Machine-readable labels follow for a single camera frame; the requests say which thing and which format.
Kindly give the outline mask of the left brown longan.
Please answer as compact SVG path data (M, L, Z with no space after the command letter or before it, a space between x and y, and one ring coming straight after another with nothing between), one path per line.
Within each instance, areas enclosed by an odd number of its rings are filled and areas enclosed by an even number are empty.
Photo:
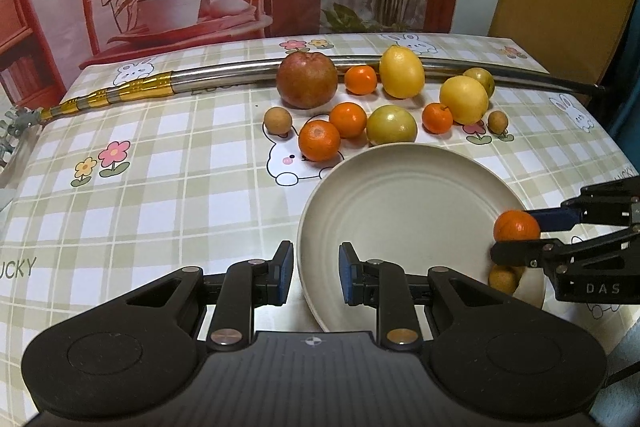
M286 135L292 128L292 116L287 109L274 106L267 110L262 123L269 134Z

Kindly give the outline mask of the silver gold telescopic pole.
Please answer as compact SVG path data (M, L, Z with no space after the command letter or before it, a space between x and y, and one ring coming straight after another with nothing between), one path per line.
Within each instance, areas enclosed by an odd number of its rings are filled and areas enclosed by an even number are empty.
M91 109L137 102L150 98L167 98L181 93L242 86L276 78L282 60L280 57L262 58L248 62L222 63L212 66L158 72L146 78L131 80L119 87L107 87L86 95L70 98L51 108L40 109L38 124L49 124L58 118L70 117ZM588 96L604 90L597 84L582 83L554 77L544 72L506 65L483 64L494 75L496 83L508 87L544 89L556 92L578 93Z

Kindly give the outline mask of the right small orange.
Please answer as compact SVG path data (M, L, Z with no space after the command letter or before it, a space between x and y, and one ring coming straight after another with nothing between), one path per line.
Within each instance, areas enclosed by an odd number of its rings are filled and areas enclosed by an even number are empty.
M430 103L422 110L423 127L433 134L447 133L454 124L449 108L440 103Z

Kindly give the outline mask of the brown longan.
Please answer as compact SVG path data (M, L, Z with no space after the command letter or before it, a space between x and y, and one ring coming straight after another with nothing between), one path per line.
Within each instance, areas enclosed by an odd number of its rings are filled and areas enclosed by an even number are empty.
M509 127L509 118L501 110L494 110L488 116L487 127L495 135L505 134Z
M292 128L292 116L287 109L274 106L267 110L262 123L269 134L286 135Z

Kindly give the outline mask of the white round plate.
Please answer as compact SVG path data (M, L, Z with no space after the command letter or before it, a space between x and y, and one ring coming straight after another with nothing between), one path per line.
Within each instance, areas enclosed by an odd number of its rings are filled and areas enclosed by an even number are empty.
M363 261L418 275L443 265L485 283L495 221L523 207L498 176L463 155L416 143L372 147L340 162L308 199L296 241L306 303L322 331L375 328L373 309L344 301L344 242Z

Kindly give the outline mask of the small orange behind apple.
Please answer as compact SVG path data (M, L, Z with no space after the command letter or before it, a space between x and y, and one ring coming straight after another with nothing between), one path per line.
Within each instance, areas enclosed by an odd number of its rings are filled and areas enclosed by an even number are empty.
M345 72L344 85L354 95L368 95L378 87L378 75L369 65L352 66Z

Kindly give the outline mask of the right brown longan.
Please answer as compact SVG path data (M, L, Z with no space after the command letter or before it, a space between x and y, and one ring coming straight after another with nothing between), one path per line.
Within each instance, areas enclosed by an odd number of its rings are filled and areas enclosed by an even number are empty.
M495 135L505 134L509 127L509 118L501 110L494 110L488 116L487 127Z

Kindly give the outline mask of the yellow-green round fruit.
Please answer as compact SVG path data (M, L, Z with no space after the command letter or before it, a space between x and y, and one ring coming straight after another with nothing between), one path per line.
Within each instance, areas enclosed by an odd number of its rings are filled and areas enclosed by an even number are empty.
M367 137L371 145L414 142L418 126L414 117L402 107L383 105L375 109L367 121Z

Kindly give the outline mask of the large yellow lemon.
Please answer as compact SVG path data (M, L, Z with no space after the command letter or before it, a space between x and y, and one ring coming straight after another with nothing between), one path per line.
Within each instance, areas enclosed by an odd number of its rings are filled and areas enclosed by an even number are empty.
M420 57L404 46L390 46L381 56L378 73L385 92L405 100L421 93L425 75Z

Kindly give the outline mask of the yellow fruit in plate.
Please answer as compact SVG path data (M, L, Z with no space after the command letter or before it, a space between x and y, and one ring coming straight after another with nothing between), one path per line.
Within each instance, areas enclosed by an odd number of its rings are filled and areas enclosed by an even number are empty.
M488 285L506 295L512 296L526 271L525 267L494 265L488 274Z

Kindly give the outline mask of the plaid bunny tablecloth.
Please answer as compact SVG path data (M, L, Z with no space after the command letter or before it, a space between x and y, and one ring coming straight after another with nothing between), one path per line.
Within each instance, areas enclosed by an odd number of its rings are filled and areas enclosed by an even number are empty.
M307 49L370 55L398 44L428 58L544 72L505 38L434 34L283 37L204 46L87 67L75 98L154 72L263 58ZM47 124L1 213L1 426L35 414L21 377L29 341L48 326L155 280L181 265L224 271L240 258L295 241L299 216L324 172L267 167L262 115L281 105L273 87L243 86L112 106ZM469 156L503 179L528 208L558 205L583 185L637 174L632 162L570 95L500 87L491 108L513 138L484 124L418 142Z

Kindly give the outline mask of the small green-yellow fruit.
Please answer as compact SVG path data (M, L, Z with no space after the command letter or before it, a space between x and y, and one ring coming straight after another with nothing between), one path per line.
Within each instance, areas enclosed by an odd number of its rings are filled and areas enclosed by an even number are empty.
M477 80L485 89L487 98L491 98L495 92L495 78L487 69L481 67L471 67L463 75Z

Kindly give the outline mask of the red apple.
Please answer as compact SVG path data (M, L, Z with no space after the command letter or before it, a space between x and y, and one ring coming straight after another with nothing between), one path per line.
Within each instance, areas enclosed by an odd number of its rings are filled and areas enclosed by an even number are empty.
M282 100L301 109L328 103L337 91L337 83L334 63L319 52L291 53L281 62L276 77Z

